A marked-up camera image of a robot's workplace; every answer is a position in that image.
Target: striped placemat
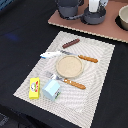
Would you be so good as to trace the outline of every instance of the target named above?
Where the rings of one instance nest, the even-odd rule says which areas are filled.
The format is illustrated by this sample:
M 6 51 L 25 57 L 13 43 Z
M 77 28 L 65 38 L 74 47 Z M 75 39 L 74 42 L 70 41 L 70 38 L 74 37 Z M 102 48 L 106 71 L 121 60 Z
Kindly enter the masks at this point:
M 76 38 L 79 38 L 80 42 L 64 49 L 65 51 L 98 59 L 98 63 L 82 60 L 84 63 L 83 73 L 77 78 L 71 79 L 84 84 L 86 86 L 85 90 L 58 81 L 61 85 L 61 94 L 54 102 L 43 96 L 42 89 L 40 89 L 40 98 L 38 100 L 29 99 L 30 78 L 39 77 L 42 88 L 49 80 L 44 74 L 46 70 L 57 74 L 55 65 L 60 58 L 60 56 L 57 56 L 51 59 L 41 58 L 16 90 L 14 96 L 64 118 L 79 127 L 89 128 L 109 67 L 114 45 L 60 31 L 46 51 L 53 52 L 63 49 L 63 44 Z

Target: gray mug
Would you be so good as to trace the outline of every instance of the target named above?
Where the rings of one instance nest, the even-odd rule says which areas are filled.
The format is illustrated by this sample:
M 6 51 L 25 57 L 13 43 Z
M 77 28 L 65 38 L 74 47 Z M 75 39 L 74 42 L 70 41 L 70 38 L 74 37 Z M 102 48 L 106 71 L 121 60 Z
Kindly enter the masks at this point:
M 82 0 L 55 0 L 58 11 L 62 18 L 72 17 L 77 15 L 78 6 Z

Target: white cup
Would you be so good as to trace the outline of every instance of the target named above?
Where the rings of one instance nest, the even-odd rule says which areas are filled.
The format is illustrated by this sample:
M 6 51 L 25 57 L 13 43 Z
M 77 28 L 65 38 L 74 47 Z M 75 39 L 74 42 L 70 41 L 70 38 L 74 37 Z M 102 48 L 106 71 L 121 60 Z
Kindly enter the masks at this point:
M 120 16 L 120 20 L 121 20 L 122 27 L 123 27 L 125 30 L 128 30 L 128 5 L 122 7 L 122 8 L 119 10 L 119 16 Z

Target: small box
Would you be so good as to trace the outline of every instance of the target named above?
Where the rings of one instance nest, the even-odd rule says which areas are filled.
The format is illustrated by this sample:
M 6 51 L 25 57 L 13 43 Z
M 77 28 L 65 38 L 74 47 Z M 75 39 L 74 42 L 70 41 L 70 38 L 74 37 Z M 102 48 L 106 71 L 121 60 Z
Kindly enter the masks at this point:
M 60 94 L 60 85 L 55 80 L 49 80 L 42 88 L 43 94 L 48 99 L 54 101 Z
M 40 93 L 40 79 L 31 78 L 30 79 L 30 90 L 29 90 L 29 98 L 30 99 L 38 99 Z

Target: fork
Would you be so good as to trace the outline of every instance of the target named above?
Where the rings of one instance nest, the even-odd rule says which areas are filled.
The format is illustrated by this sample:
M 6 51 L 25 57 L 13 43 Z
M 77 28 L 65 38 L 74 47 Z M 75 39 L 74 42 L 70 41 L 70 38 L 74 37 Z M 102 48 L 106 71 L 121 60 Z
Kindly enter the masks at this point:
M 49 72 L 49 71 L 46 72 L 46 76 L 49 77 L 49 78 L 51 78 L 51 79 L 54 79 L 54 80 L 63 81 L 63 82 L 65 82 L 65 83 L 67 83 L 67 84 L 70 84 L 70 85 L 75 86 L 75 87 L 80 88 L 80 89 L 85 89 L 85 88 L 86 88 L 86 87 L 85 87 L 84 85 L 82 85 L 82 84 L 76 83 L 76 82 L 71 81 L 71 80 L 68 80 L 68 79 L 66 79 L 66 78 L 60 78 L 60 77 L 58 77 L 56 74 L 53 74 L 53 73 L 51 73 L 51 72 Z

